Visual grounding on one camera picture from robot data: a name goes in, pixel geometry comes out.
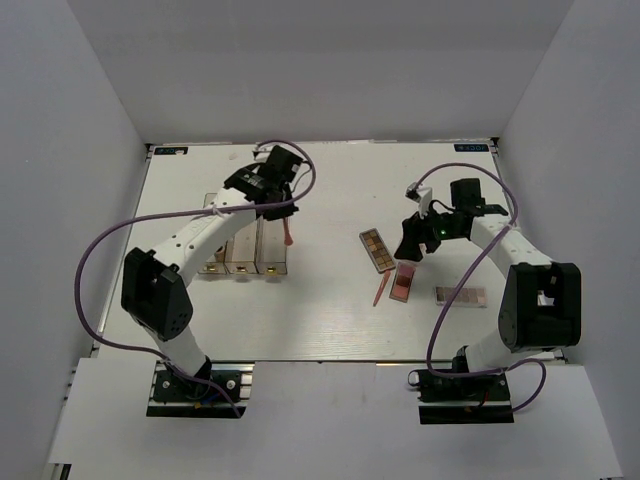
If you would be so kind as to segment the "brown eyeshadow palette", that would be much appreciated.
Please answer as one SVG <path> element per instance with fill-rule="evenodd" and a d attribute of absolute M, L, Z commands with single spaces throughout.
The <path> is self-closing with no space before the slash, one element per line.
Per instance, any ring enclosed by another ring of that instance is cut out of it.
<path fill-rule="evenodd" d="M 359 238 L 378 273 L 396 268 L 396 263 L 376 228 L 361 232 Z"/>

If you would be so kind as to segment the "orange makeup brush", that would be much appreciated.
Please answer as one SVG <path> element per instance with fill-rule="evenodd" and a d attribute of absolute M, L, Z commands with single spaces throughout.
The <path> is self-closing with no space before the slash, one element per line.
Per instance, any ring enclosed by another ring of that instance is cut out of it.
<path fill-rule="evenodd" d="M 294 240 L 292 238 L 291 231 L 290 231 L 289 219 L 283 218 L 282 222 L 283 222 L 284 245 L 287 247 L 290 247 L 293 245 Z"/>

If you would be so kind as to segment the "pink blush palette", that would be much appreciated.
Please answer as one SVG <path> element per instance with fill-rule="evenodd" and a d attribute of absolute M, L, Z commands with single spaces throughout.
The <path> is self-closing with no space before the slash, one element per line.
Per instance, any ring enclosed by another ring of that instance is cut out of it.
<path fill-rule="evenodd" d="M 390 299 L 403 303 L 408 301 L 415 272 L 414 265 L 406 262 L 398 263 L 389 293 Z"/>

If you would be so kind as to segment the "long nude eyeshadow palette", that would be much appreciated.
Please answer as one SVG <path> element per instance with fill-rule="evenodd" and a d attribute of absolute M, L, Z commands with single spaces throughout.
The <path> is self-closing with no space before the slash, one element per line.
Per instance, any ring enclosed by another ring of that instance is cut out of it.
<path fill-rule="evenodd" d="M 454 287 L 436 286 L 434 288 L 435 302 L 444 306 L 453 296 Z M 483 287 L 463 287 L 455 296 L 453 307 L 485 308 L 487 306 L 487 294 Z"/>

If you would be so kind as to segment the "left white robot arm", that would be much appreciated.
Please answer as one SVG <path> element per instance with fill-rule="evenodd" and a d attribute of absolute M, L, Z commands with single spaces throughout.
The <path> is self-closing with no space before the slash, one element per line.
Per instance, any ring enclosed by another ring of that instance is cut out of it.
<path fill-rule="evenodd" d="M 292 216 L 298 207 L 292 183 L 300 167 L 315 166 L 299 146 L 271 140 L 265 160 L 232 173 L 214 201 L 171 238 L 144 251 L 134 248 L 124 260 L 121 306 L 155 342 L 159 357 L 177 374 L 177 387 L 199 399 L 211 387 L 211 361 L 189 324 L 193 304 L 188 287 L 205 262 L 241 229 L 259 218 Z"/>

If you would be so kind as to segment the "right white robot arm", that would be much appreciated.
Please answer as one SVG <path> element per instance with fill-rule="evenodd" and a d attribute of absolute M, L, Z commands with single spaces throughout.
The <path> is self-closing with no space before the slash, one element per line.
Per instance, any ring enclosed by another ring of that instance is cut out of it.
<path fill-rule="evenodd" d="M 504 207 L 487 203 L 479 179 L 454 181 L 450 190 L 451 205 L 439 212 L 431 188 L 407 189 L 418 210 L 403 221 L 394 256 L 417 263 L 445 241 L 466 239 L 503 275 L 505 289 L 495 329 L 462 347 L 452 362 L 453 390 L 472 399 L 486 389 L 487 375 L 579 343 L 582 278 L 575 264 L 557 262 L 538 250 L 508 219 Z"/>

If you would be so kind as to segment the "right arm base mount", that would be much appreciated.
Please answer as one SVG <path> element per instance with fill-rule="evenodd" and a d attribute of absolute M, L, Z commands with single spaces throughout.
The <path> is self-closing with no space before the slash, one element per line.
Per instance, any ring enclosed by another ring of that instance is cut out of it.
<path fill-rule="evenodd" d="M 504 374 L 444 378 L 426 369 L 412 370 L 408 386 L 418 392 L 421 425 L 488 425 L 514 422 Z"/>

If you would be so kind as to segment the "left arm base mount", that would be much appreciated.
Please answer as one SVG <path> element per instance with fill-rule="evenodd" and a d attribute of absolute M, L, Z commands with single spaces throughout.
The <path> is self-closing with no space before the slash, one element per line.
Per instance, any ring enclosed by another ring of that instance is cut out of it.
<path fill-rule="evenodd" d="M 239 419 L 248 405 L 254 364 L 213 363 L 210 381 L 233 401 L 234 407 L 211 386 L 191 384 L 157 362 L 146 416 L 151 418 Z"/>

